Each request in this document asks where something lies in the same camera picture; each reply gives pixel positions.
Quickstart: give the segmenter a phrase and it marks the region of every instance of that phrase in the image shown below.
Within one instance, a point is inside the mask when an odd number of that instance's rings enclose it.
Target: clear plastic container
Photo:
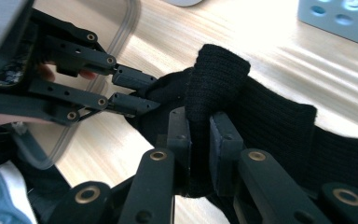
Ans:
[[[102,47],[116,57],[136,25],[140,3],[138,0],[39,0],[35,1],[34,8],[96,33]],[[98,76],[93,81],[87,81],[81,77],[56,74],[58,83],[100,94],[108,83],[107,78]],[[20,125],[16,130],[26,131],[13,133],[20,147],[20,156],[38,169],[48,169],[68,147],[79,124],[72,127],[58,124]]]

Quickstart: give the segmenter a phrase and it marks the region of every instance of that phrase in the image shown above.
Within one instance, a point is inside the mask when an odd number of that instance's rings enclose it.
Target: wooden table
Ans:
[[[271,90],[315,105],[318,126],[358,137],[358,44],[299,21],[296,0],[141,3],[120,63],[161,77],[192,66],[202,45],[216,44],[248,60],[250,76]],[[117,90],[128,92],[108,93]],[[135,174],[150,148],[121,116],[102,113],[80,125],[58,167],[73,186],[97,180],[113,187]],[[204,199],[177,197],[175,209],[176,223],[227,223]]]

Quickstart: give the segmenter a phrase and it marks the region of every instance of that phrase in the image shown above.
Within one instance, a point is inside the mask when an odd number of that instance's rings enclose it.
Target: wooden surface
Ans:
[[[250,76],[273,91],[317,106],[318,126],[358,137],[358,44],[298,21],[296,0],[204,0],[193,7],[141,3],[120,63],[161,77],[192,66],[202,45],[216,44],[248,60]],[[101,37],[100,28],[91,30]],[[108,93],[117,90],[128,92]],[[80,125],[58,167],[73,186],[98,180],[113,187],[135,174],[150,148],[121,116],[102,113]],[[203,199],[177,197],[175,212],[176,223],[227,223]]]

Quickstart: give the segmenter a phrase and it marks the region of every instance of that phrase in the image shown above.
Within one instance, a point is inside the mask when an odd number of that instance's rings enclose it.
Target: human hand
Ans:
[[[43,79],[47,81],[54,81],[55,76],[54,73],[48,68],[47,65],[41,64],[38,67],[39,73],[42,76]],[[90,71],[80,71],[80,75],[85,78],[92,80],[96,78],[96,74],[92,73]],[[28,117],[22,117],[22,116],[15,116],[15,115],[7,115],[7,114],[0,114],[0,125],[10,123],[10,122],[37,122],[37,123],[49,123],[46,120],[42,119],[36,119],[36,118],[28,118]]]

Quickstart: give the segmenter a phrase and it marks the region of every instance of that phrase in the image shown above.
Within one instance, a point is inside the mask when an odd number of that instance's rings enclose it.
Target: light blue basket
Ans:
[[[358,0],[299,0],[298,18],[358,42]]]

